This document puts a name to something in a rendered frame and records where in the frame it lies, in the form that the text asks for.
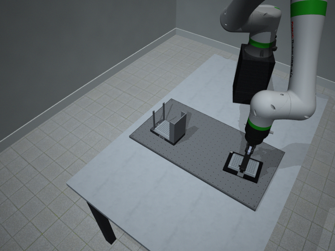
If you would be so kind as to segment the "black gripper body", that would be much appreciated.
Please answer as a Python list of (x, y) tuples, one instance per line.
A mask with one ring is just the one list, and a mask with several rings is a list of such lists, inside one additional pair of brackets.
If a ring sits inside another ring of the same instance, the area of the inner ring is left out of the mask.
[(255, 139), (252, 139), (251, 137), (249, 137), (247, 134), (245, 134), (245, 139), (249, 143), (247, 149), (249, 149), (249, 147), (251, 146), (252, 147), (251, 150), (253, 150), (254, 145), (259, 145), (263, 142), (263, 139), (262, 140), (255, 140)]

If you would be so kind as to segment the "black rectangular frame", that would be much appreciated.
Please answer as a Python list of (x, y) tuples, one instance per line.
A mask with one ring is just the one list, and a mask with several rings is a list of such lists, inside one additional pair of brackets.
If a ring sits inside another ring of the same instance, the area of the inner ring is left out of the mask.
[[(227, 160), (226, 160), (226, 163), (225, 163), (225, 165), (224, 165), (223, 171), (226, 171), (226, 172), (228, 172), (228, 173), (231, 173), (231, 174), (233, 174), (233, 175), (238, 176), (238, 175), (237, 175), (238, 171), (235, 171), (235, 170), (233, 170), (233, 169), (228, 168), (228, 165), (229, 165), (229, 163), (230, 163), (230, 161), (231, 161), (231, 158), (232, 158), (232, 156), (233, 156), (234, 153), (236, 153), (236, 152), (230, 151), (230, 154), (229, 154), (229, 156), (228, 156), (228, 158), (227, 158)], [(238, 153), (236, 153), (236, 154), (238, 154)], [(238, 154), (238, 155), (241, 155), (241, 154)], [(241, 155), (241, 156), (244, 156), (244, 155)], [(252, 159), (252, 158), (250, 158), (250, 159)], [(246, 175), (246, 174), (244, 174), (244, 176), (241, 177), (241, 178), (246, 179), (246, 180), (249, 180), (249, 181), (254, 182), (254, 183), (257, 183), (257, 182), (258, 182), (258, 179), (259, 179), (259, 176), (260, 176), (260, 172), (261, 172), (262, 166), (263, 166), (263, 162), (258, 161), (258, 160), (255, 160), (255, 159), (252, 159), (252, 160), (259, 162), (259, 166), (258, 166), (256, 175), (255, 175), (255, 178), (252, 177), (252, 176), (248, 176), (248, 175)], [(238, 176), (238, 177), (240, 177), (240, 176)]]

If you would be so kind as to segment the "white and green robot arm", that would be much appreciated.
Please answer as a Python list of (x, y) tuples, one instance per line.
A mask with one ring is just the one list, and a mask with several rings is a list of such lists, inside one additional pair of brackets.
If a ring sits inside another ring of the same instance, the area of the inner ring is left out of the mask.
[[(265, 0), (232, 0), (222, 11), (220, 23), (228, 32), (250, 33), (247, 56), (266, 60), (276, 51), (281, 10), (260, 5)], [(246, 134), (256, 140), (273, 134), (274, 120), (306, 120), (316, 110), (318, 55), (328, 0), (290, 0), (291, 67), (286, 92), (262, 90), (250, 102), (244, 123)]]

